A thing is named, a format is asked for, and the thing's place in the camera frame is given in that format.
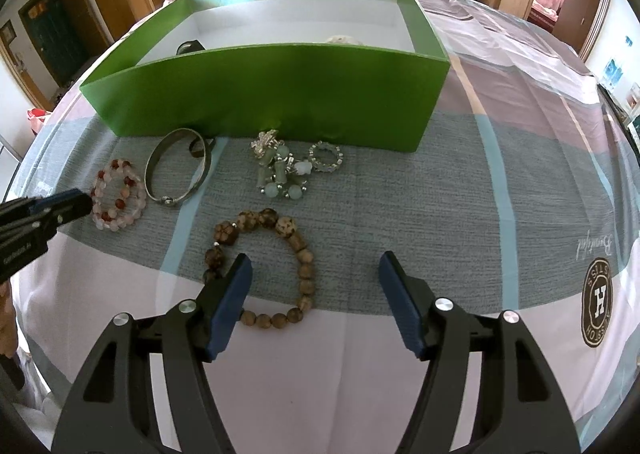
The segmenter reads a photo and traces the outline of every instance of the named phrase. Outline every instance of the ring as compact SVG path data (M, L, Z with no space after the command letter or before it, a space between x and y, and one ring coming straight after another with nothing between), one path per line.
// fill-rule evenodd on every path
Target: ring
M326 164L320 160L318 160L315 156L316 150L320 149L322 151L330 151L336 157L334 163ZM342 165L342 157L344 155L340 151L340 147L337 145L330 144L329 142L319 141L318 144L313 144L309 148L309 161L313 165L313 167L320 171L321 173L333 173L338 167Z
M195 182L193 182L191 187L187 190L187 192L185 192L183 195L178 196L177 198L173 198L171 196L162 196L158 198L154 195L153 190L151 189L151 180L153 178L156 165L158 164L160 157L164 155L164 152L167 149L169 149L169 147L171 147L173 144L175 144L175 142L185 137L191 137L191 138L195 137L194 141L191 142L189 146L189 151L192 156L196 156L196 155L198 157L202 156L202 162L200 163L200 166L201 166L200 174L196 178ZM196 141L199 141L200 144L202 145L202 155L200 155L200 153L197 151L193 151ZM212 145L215 145L215 142L216 141L214 139L212 141ZM211 166L211 149L209 147L209 144L207 144L207 141L203 138L203 136L200 135L197 131L194 131L193 129L189 129L188 127L181 127L180 129L176 129L175 131L172 131L160 141L160 143L153 150L153 153L151 153L151 156L149 157L146 163L146 168L145 168L146 193L149 196L149 198L151 198L153 201L161 203L162 205L165 205L167 207L172 207L191 197L193 193L200 188L200 186L204 182L205 177L207 176L207 173L209 172L210 166Z

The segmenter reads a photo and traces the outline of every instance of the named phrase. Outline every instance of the blue gripper pad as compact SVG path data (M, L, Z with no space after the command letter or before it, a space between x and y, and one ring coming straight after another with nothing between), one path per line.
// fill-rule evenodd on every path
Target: blue gripper pad
M249 293L254 269L251 260L241 254L239 265L234 264L227 275L233 277L229 280L225 293L218 304L215 313L210 320L210 339L207 343L207 353L211 360L215 360L218 353L226 349L231 333L238 322L242 304Z
M392 252L380 257L378 280L391 307L405 347L422 358L426 351L422 331L422 317L404 284L404 272Z

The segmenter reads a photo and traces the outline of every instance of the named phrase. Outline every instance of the picture frame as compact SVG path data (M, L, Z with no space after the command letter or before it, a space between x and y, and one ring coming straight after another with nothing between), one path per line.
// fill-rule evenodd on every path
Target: picture frame
M11 44L11 42L16 38L14 26L11 20L7 21L2 28L0 28L0 38L2 38L2 42L5 46Z

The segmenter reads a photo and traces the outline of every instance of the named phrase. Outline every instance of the green box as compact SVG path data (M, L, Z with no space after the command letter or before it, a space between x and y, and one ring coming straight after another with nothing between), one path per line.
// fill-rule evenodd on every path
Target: green box
M449 58L417 0L367 0L399 9L414 52L353 44L249 44L140 64L152 49L169 44L163 38L182 30L177 27L190 16L223 8L204 14L213 16L215 35L218 14L232 12L231 6L270 5L238 7L257 1L176 0L120 41L84 81L82 93L121 137L162 136L177 127L207 137L255 137L276 128L289 140L416 150L449 71ZM309 2L346 0L296 1L313 6ZM354 9L369 5L349 1Z

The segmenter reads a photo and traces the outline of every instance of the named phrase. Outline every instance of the metal bangle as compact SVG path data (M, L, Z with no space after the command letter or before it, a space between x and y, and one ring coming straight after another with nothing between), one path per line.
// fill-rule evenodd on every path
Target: metal bangle
M195 137L196 141L200 141L202 143L202 149L204 153L202 156L202 162L201 162L202 170L200 171L200 175L197 177L196 181L193 182L189 190L185 192L183 195L178 196L177 198L172 198L170 196L162 196L160 198L156 198L156 196L154 195L151 189L151 180L154 176L154 170L156 168L156 165L158 164L160 157L162 157L164 152L167 149L169 149L169 147L171 147L173 144L175 144L175 142L182 140L185 137L191 137L191 138ZM215 145L215 142L216 140L213 139L213 141L211 142L211 145ZM190 145L190 152L192 155L193 155L193 152L192 152L193 144L194 142L191 142L191 145ZM165 136L160 141L160 143L156 145L156 148L153 150L153 153L151 153L151 156L149 157L146 163L146 168L145 168L146 193L149 196L149 198L151 198L153 201L161 203L162 205L165 205L167 207L172 207L180 202L183 202L187 198L191 197L193 193L200 188L200 186L204 182L204 179L207 176L207 173L209 173L210 166L211 166L211 149L209 147L209 144L207 144L207 141L203 138L203 136L200 135L197 131L194 131L193 129L189 129L188 127L181 127L180 129L176 129L175 131L172 131L167 136Z

